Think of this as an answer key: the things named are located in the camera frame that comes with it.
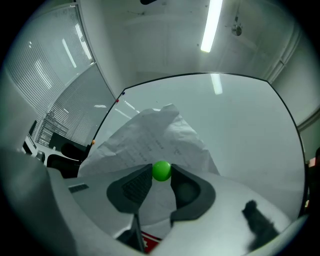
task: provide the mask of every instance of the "ceiling light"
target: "ceiling light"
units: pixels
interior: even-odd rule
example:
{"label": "ceiling light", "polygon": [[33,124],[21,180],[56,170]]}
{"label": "ceiling light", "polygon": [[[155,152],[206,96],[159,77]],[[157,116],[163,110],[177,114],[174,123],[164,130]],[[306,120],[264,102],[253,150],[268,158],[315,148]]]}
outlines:
{"label": "ceiling light", "polygon": [[209,53],[215,39],[223,0],[210,0],[208,17],[206,19],[201,51]]}

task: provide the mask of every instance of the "window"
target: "window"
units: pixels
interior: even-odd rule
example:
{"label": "window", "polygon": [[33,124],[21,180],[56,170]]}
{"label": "window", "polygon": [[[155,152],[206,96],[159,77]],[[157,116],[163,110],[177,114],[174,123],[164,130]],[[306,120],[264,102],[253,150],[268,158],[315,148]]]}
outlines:
{"label": "window", "polygon": [[96,64],[74,80],[46,115],[36,142],[49,145],[53,132],[87,146],[114,102]]}
{"label": "window", "polygon": [[50,105],[94,62],[76,4],[28,21],[12,44],[4,67],[37,112],[32,137]]}

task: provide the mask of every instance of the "white surface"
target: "white surface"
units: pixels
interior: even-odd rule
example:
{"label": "white surface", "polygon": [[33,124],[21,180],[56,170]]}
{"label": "white surface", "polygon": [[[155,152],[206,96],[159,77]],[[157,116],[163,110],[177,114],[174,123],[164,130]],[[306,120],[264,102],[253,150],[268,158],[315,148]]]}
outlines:
{"label": "white surface", "polygon": [[72,193],[74,200],[101,230],[117,239],[123,232],[131,229],[134,215],[119,212],[109,201],[106,191],[111,183],[139,169],[137,167],[87,177],[67,178],[64,182],[69,188],[79,184],[88,186],[87,189]]}
{"label": "white surface", "polygon": [[287,66],[272,84],[297,125],[320,108],[319,70],[317,54],[303,35]]}
{"label": "white surface", "polygon": [[65,225],[72,233],[74,238],[73,246],[77,255],[143,256],[142,253],[129,246],[124,246],[120,241],[107,235],[97,226],[75,201],[61,173],[53,168],[48,170],[56,204],[59,207]]}
{"label": "white surface", "polygon": [[288,217],[248,187],[213,173],[197,173],[209,181],[216,192],[213,206],[195,221],[179,221],[151,255],[244,255],[255,239],[242,210],[250,200],[282,232],[290,224]]}
{"label": "white surface", "polygon": [[103,122],[90,154],[137,111],[174,104],[203,140],[222,176],[248,186],[296,219],[303,198],[304,159],[281,99],[261,80],[221,74],[218,95],[212,81],[210,74],[186,75],[125,90]]}
{"label": "white surface", "polygon": [[5,69],[0,71],[0,148],[21,149],[37,118]]}

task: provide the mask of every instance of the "black object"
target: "black object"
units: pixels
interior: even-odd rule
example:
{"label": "black object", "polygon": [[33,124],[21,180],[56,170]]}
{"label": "black object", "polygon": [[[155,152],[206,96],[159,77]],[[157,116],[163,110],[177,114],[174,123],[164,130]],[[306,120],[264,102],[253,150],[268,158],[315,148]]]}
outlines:
{"label": "black object", "polygon": [[69,191],[73,194],[75,192],[79,192],[79,191],[82,191],[82,190],[85,190],[85,189],[88,189],[88,185],[87,184],[79,184],[79,185],[75,185],[75,186],[70,186],[68,187]]}
{"label": "black object", "polygon": [[106,190],[106,195],[121,213],[138,214],[152,186],[152,164],[114,181]]}
{"label": "black object", "polygon": [[30,142],[32,143],[33,147],[34,147],[35,149],[37,149],[37,146],[36,146],[36,144],[34,143],[34,140],[31,138],[30,134],[28,133],[26,136],[29,138],[29,140],[30,140]]}
{"label": "black object", "polygon": [[315,165],[308,168],[307,179],[310,192],[308,212],[320,213],[320,147],[315,152]]}
{"label": "black object", "polygon": [[91,145],[85,147],[85,151],[79,149],[73,144],[66,143],[61,147],[61,153],[72,159],[51,154],[48,156],[46,166],[58,169],[63,178],[76,178],[78,176],[81,163],[87,158]]}
{"label": "black object", "polygon": [[157,0],[140,0],[140,3],[146,6],[146,5],[151,4],[155,1],[157,1]]}
{"label": "black object", "polygon": [[34,132],[34,129],[35,129],[35,127],[36,127],[36,124],[37,124],[37,120],[35,120],[35,121],[33,122],[33,125],[31,126],[31,128],[30,128],[30,130],[29,130],[30,136],[31,136],[32,133]]}
{"label": "black object", "polygon": [[80,164],[81,161],[72,160],[57,154],[49,155],[46,160],[46,166],[59,170],[65,179],[76,178]]}
{"label": "black object", "polygon": [[[139,208],[152,186],[152,164],[114,181],[106,195],[121,213],[134,214],[133,225],[118,240],[139,251],[144,251],[138,218]],[[171,165],[171,187],[175,195],[177,210],[170,215],[170,222],[191,221],[199,218],[214,203],[216,192],[212,185],[202,178]]]}
{"label": "black object", "polygon": [[26,142],[23,143],[23,146],[22,146],[22,147],[23,147],[23,149],[24,149],[24,151],[25,151],[26,154],[32,155],[32,152],[31,152],[31,150],[30,150],[30,148],[28,147],[28,145],[27,145]]}
{"label": "black object", "polygon": [[84,147],[83,149],[78,148],[74,144],[65,143],[61,147],[61,153],[67,158],[83,161],[89,154],[90,146]]}
{"label": "black object", "polygon": [[216,192],[209,182],[176,164],[171,165],[171,188],[177,209],[171,213],[171,225],[177,221],[196,220],[216,199]]}
{"label": "black object", "polygon": [[82,150],[82,151],[86,151],[86,147],[79,144],[79,143],[76,143],[70,139],[67,139],[63,136],[61,136],[60,134],[58,133],[53,133],[52,134],[52,137],[51,137],[51,140],[50,140],[50,143],[49,143],[49,148],[53,149],[55,147],[55,150],[57,151],[60,151],[61,152],[61,148],[63,145],[65,144],[72,144],[74,145],[76,148],[78,148],[79,150]]}
{"label": "black object", "polygon": [[138,211],[152,186],[152,164],[114,181],[106,190],[106,196],[121,213],[134,214],[131,229],[125,231],[118,240],[143,252],[144,243],[141,235]]}
{"label": "black object", "polygon": [[251,232],[255,234],[255,239],[249,245],[250,251],[264,246],[266,243],[270,242],[277,235],[279,235],[273,223],[271,223],[257,209],[257,203],[254,200],[251,200],[245,204],[245,208],[242,210],[242,213],[248,222]]}
{"label": "black object", "polygon": [[44,163],[46,160],[46,154],[39,150],[38,153],[36,154],[35,158],[39,159],[42,163]]}

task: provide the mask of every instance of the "ceiling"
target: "ceiling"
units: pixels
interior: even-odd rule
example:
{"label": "ceiling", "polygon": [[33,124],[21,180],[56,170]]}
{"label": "ceiling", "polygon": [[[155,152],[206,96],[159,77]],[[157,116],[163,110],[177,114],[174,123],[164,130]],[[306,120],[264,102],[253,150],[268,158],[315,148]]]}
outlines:
{"label": "ceiling", "polygon": [[[211,52],[200,50],[209,0],[104,0],[105,26],[127,86],[196,72],[266,78],[287,47],[293,18],[269,0],[224,0]],[[237,9],[242,34],[231,32]]]}

